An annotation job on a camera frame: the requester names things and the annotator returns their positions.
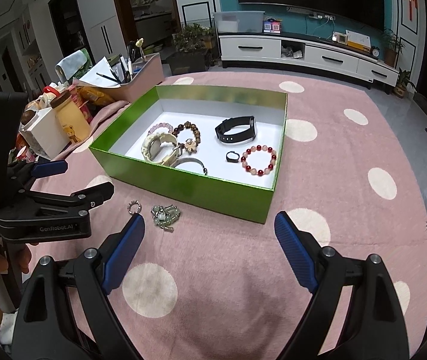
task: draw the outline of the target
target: bear illustration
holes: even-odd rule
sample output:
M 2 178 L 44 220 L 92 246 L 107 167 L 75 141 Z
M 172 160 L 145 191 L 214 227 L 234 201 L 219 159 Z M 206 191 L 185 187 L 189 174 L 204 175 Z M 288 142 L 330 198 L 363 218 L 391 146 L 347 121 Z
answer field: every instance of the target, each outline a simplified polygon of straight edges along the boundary
M 73 142 L 73 143 L 78 143 L 78 142 L 82 142 L 80 139 L 77 138 L 77 136 L 75 135 L 75 130 L 73 130 L 73 126 L 66 126 L 64 127 L 64 131 L 66 132 L 66 135 L 68 135 L 68 138 Z

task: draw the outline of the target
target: white polka dot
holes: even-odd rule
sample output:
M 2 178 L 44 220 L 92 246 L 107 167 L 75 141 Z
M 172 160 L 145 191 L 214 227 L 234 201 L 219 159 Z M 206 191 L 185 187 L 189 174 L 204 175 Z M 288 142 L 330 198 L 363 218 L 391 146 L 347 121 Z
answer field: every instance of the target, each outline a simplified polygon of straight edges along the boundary
M 392 176 L 380 168 L 372 168 L 368 171 L 368 182 L 377 195 L 392 200 L 397 196 L 397 185 Z
M 81 153 L 89 148 L 89 146 L 93 143 L 93 137 L 88 138 L 85 142 L 83 142 L 79 147 L 73 150 L 73 153 Z
M 168 271 L 151 262 L 133 267 L 122 284 L 123 295 L 133 311 L 148 318 L 164 317 L 178 297 L 175 280 Z
M 324 247 L 330 243 L 329 224 L 318 212 L 308 208 L 296 208 L 287 214 L 299 230 L 311 233 L 320 246 Z
M 181 77 L 173 85 L 190 85 L 193 83 L 193 77 Z
M 94 185 L 100 185 L 103 183 L 111 183 L 112 179 L 108 176 L 105 175 L 99 175 L 97 177 L 95 177 L 92 181 L 90 181 L 90 183 L 88 183 L 88 185 L 85 187 L 86 188 L 90 188 Z
M 344 109 L 344 115 L 356 124 L 359 124 L 361 126 L 368 125 L 368 119 L 366 118 L 366 116 L 354 109 Z
M 317 129 L 306 120 L 288 119 L 285 135 L 299 142 L 310 142 L 317 137 Z
M 393 286 L 397 292 L 398 300 L 400 301 L 401 312 L 405 315 L 408 304 L 410 303 L 410 288 L 403 281 L 396 281 Z
M 284 81 L 279 84 L 280 89 L 290 93 L 302 93 L 305 88 L 293 81 Z

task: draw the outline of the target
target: green plant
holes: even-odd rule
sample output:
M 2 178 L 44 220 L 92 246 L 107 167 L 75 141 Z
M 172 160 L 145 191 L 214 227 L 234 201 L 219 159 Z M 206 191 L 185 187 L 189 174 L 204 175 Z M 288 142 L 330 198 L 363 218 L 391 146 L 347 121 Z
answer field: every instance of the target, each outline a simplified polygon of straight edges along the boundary
M 381 43 L 386 49 L 394 50 L 396 53 L 401 54 L 405 48 L 404 43 L 401 41 L 401 38 L 393 32 L 390 28 L 385 28 L 382 37 Z
M 179 33 L 175 34 L 173 43 L 178 51 L 187 53 L 205 48 L 202 37 L 210 35 L 213 35 L 212 28 L 193 23 L 186 25 Z
M 410 75 L 412 74 L 411 71 L 407 71 L 407 70 L 402 70 L 399 69 L 399 75 L 398 75 L 398 79 L 397 79 L 397 86 L 400 87 L 407 87 L 408 84 L 412 85 L 413 88 L 415 90 L 417 90 L 417 87 L 415 86 L 415 84 L 410 81 Z

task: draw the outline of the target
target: yellow bottle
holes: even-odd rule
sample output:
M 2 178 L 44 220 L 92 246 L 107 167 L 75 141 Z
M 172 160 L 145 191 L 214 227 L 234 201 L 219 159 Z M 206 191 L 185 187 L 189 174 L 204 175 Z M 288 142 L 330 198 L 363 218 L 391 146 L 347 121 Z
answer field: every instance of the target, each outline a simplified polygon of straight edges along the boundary
M 90 126 L 83 117 L 82 111 L 72 101 L 69 90 L 63 91 L 59 97 L 51 101 L 50 105 L 55 110 L 57 119 L 71 143 L 83 142 L 89 137 Z

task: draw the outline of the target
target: purple beaded bracelet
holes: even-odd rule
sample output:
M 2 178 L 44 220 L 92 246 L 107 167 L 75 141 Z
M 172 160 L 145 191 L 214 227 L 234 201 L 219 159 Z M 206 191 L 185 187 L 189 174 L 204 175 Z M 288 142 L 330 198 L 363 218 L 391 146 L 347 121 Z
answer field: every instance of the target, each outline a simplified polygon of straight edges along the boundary
M 169 123 L 159 123 L 159 124 L 156 124 L 155 126 L 153 126 L 149 130 L 149 133 L 147 135 L 153 134 L 155 130 L 158 130 L 159 128 L 162 128 L 162 127 L 168 128 L 168 132 L 170 134 L 172 134 L 172 132 L 173 132 L 173 126 L 171 124 L 169 124 Z

